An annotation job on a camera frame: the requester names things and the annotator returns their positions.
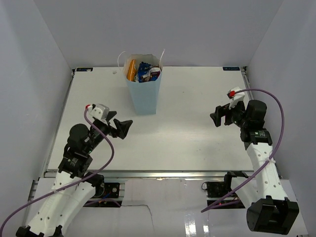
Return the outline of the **orange chips bag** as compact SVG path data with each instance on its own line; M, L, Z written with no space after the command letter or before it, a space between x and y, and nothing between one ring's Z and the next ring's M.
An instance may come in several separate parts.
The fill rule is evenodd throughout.
M127 79L129 81L135 81L136 73L136 60L132 59L128 68Z

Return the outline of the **blue snack bag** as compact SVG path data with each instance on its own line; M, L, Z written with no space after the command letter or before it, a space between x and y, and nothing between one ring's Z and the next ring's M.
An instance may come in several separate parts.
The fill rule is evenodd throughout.
M137 76L136 76L135 80L139 83L149 82L149 73L148 72L152 67L156 67L156 66L153 66L153 65L145 63L145 62L141 62L139 64L138 72L137 72Z

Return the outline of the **brown chocolate bar wrapper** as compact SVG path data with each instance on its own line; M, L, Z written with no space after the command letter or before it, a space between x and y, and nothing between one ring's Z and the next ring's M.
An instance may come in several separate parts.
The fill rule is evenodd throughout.
M156 81L161 74L160 67L152 67L149 70L149 81Z

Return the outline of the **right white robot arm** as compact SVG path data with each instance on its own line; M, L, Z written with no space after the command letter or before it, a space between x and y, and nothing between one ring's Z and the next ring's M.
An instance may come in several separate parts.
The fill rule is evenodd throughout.
M299 206L290 201L281 185L275 161L271 158L273 142L264 128L267 106L264 102L250 100L247 105L239 101L235 106L218 106L210 117L216 127L225 119L225 125L235 124L240 128L240 138L258 172L256 186L242 185L249 179L244 172L229 171L224 177L223 192L238 196L246 208L248 228L253 232L286 235L290 232L298 214Z

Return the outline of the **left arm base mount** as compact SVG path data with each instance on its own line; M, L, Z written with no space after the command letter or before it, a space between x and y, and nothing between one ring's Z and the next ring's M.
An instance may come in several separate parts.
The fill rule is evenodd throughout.
M103 183L96 189L96 194L84 205L85 207L120 207L120 183Z

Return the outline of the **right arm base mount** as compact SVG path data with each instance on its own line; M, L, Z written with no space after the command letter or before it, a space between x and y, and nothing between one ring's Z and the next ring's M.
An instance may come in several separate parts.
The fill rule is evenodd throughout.
M224 182L203 182L201 189L206 193L207 205L211 205L217 199L224 196L229 191L225 189ZM218 209L243 209L245 208L237 194L232 194L229 197L218 203Z

